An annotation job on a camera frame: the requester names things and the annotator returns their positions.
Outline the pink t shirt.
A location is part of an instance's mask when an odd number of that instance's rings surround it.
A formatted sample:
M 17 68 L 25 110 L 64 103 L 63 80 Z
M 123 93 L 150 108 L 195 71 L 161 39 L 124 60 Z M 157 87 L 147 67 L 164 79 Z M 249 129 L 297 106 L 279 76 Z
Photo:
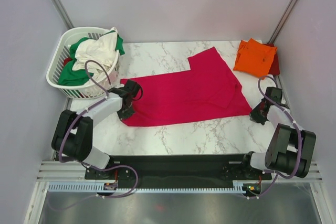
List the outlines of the pink t shirt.
M 188 58 L 190 70 L 133 78 L 143 96 L 127 126 L 151 127 L 248 115 L 242 85 L 215 47 Z

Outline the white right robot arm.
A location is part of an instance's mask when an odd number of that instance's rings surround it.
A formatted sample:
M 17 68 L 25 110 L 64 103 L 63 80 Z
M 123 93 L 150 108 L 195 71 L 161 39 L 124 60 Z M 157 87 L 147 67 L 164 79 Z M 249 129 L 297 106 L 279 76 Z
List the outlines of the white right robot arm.
M 316 143 L 316 134 L 298 125 L 281 103 L 282 90 L 268 87 L 264 98 L 250 112 L 250 120 L 264 125 L 270 122 L 275 131 L 264 153 L 249 152 L 240 166 L 241 174 L 254 178 L 259 170 L 273 170 L 283 175 L 304 178 L 307 176 Z

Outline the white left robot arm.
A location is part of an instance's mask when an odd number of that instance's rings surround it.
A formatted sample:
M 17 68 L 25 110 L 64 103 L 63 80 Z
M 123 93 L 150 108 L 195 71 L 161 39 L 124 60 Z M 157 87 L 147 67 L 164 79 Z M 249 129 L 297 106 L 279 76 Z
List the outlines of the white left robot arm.
M 62 111 L 52 138 L 51 147 L 58 152 L 61 163 L 77 161 L 97 169 L 103 178 L 111 178 L 115 165 L 111 157 L 93 146 L 93 129 L 108 116 L 116 113 L 121 121 L 134 113 L 133 102 L 141 99 L 143 89 L 132 80 L 123 87 L 111 88 L 102 100 L 81 112 Z

